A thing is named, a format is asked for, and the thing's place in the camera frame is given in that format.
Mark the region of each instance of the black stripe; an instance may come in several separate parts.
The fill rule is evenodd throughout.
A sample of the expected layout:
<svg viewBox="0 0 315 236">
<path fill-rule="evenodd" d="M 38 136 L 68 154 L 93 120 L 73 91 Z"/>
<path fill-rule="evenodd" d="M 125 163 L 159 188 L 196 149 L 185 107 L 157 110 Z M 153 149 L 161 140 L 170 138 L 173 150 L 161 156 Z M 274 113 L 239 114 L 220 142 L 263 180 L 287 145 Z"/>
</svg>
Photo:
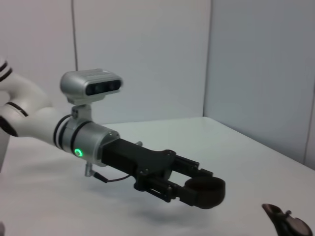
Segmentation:
<svg viewBox="0 0 315 236">
<path fill-rule="evenodd" d="M 8 65 L 8 62 L 5 61 L 5 63 L 0 67 L 0 72 L 2 72 L 6 68 L 7 65 Z"/>
<path fill-rule="evenodd" d="M 67 119 L 69 116 L 71 116 L 71 115 L 66 115 L 66 116 L 64 116 L 63 118 L 61 118 L 61 120 L 59 120 L 59 122 L 58 122 L 57 125 L 56 125 L 55 131 L 54 131 L 54 136 L 53 136 L 54 144 L 55 144 L 56 147 L 58 147 L 58 146 L 57 146 L 57 140 L 56 140 L 58 128 L 59 128 L 59 126 L 61 125 L 61 123 L 62 123 L 65 119 Z"/>
<path fill-rule="evenodd" d="M 10 68 L 4 75 L 0 77 L 0 82 L 6 79 L 12 73 L 12 68 Z"/>
<path fill-rule="evenodd" d="M 67 121 L 67 122 L 63 125 L 63 127 L 61 128 L 60 133 L 59 133 L 58 144 L 59 144 L 59 146 L 60 146 L 60 148 L 61 148 L 62 150 L 63 150 L 63 133 L 64 133 L 64 131 L 65 131 L 65 128 L 66 128 L 68 122 L 69 122 L 69 121 Z"/>
<path fill-rule="evenodd" d="M 29 115 L 26 113 L 26 111 L 24 111 L 20 106 L 16 105 L 13 102 L 7 102 L 7 105 L 10 105 L 16 109 L 18 109 L 25 117 L 28 117 Z"/>
<path fill-rule="evenodd" d="M 72 153 L 75 155 L 75 153 L 74 153 L 74 150 L 73 150 L 73 146 L 74 146 L 74 141 L 75 141 L 75 137 L 77 136 L 77 134 L 79 133 L 79 131 L 80 131 L 80 129 L 84 126 L 84 125 L 86 125 L 87 123 L 91 123 L 92 121 L 90 121 L 90 120 L 87 120 L 87 121 L 85 121 L 85 122 L 82 122 L 76 129 L 75 129 L 75 131 L 73 132 L 73 135 L 72 135 L 72 137 L 71 137 L 71 141 L 70 141 L 70 149 L 71 149 L 71 151 L 72 151 Z"/>
</svg>

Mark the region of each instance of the white table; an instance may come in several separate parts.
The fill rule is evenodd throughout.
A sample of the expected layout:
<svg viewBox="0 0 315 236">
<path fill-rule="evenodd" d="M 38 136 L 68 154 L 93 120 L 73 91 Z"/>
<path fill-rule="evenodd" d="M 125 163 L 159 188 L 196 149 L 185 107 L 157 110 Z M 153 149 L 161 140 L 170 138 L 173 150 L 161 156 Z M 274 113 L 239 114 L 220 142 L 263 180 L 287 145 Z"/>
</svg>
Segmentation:
<svg viewBox="0 0 315 236">
<path fill-rule="evenodd" d="M 167 204 L 134 190 L 132 178 L 104 184 L 83 176 L 82 160 L 34 139 L 12 138 L 0 174 L 6 236 L 276 236 L 262 203 L 292 210 L 315 231 L 315 172 L 274 150 L 209 118 L 108 127 L 129 141 L 200 162 L 226 181 L 224 202 L 211 210 Z M 98 171 L 125 176 L 110 167 Z"/>
</svg>

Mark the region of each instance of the green led light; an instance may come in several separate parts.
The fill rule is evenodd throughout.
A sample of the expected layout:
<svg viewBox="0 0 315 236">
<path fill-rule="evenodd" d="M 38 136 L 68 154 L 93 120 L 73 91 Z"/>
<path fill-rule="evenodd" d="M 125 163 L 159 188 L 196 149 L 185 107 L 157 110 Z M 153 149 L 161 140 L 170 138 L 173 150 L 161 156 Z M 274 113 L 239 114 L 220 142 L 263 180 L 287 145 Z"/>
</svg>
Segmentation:
<svg viewBox="0 0 315 236">
<path fill-rule="evenodd" d="M 83 152 L 78 148 L 76 150 L 74 150 L 74 154 L 76 154 L 78 157 L 83 156 Z"/>
</svg>

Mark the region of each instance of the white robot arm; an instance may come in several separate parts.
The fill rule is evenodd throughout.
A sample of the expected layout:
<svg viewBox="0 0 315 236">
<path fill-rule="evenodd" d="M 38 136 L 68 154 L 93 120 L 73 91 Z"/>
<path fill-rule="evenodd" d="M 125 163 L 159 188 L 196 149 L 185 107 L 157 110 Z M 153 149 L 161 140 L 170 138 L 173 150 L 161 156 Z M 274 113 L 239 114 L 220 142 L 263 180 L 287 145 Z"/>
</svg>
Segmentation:
<svg viewBox="0 0 315 236">
<path fill-rule="evenodd" d="M 52 107 L 47 95 L 34 83 L 16 74 L 0 59 L 0 90 L 10 101 L 0 113 L 0 127 L 17 137 L 33 137 L 86 160 L 85 176 L 108 180 L 93 171 L 92 164 L 106 165 L 133 176 L 134 188 L 166 202 L 176 197 L 203 209 L 219 205 L 225 196 L 225 182 L 213 173 L 198 169 L 199 163 L 178 156 L 171 150 L 152 151 L 120 138 L 115 130 L 96 124 L 91 103 L 117 93 L 122 79 L 102 69 L 71 71 L 63 75 L 60 88 L 73 104 L 64 115 Z M 170 182 L 172 171 L 191 177 L 183 187 Z"/>
</svg>

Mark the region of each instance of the table surface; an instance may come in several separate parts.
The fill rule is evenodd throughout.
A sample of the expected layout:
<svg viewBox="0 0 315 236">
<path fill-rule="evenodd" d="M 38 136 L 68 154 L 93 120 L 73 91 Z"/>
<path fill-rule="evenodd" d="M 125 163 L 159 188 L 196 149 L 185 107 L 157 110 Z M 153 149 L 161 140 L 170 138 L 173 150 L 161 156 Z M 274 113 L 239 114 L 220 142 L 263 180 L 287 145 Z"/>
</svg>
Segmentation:
<svg viewBox="0 0 315 236">
<path fill-rule="evenodd" d="M 6 236 L 276 236 L 262 203 L 290 209 L 315 230 L 315 172 L 210 119 L 111 124 L 121 137 L 172 149 L 226 181 L 226 197 L 202 210 L 133 189 L 132 178 L 104 184 L 85 162 L 31 138 L 12 138 L 0 174 Z M 108 178 L 125 176 L 96 168 Z M 172 175 L 183 184 L 186 177 Z"/>
</svg>

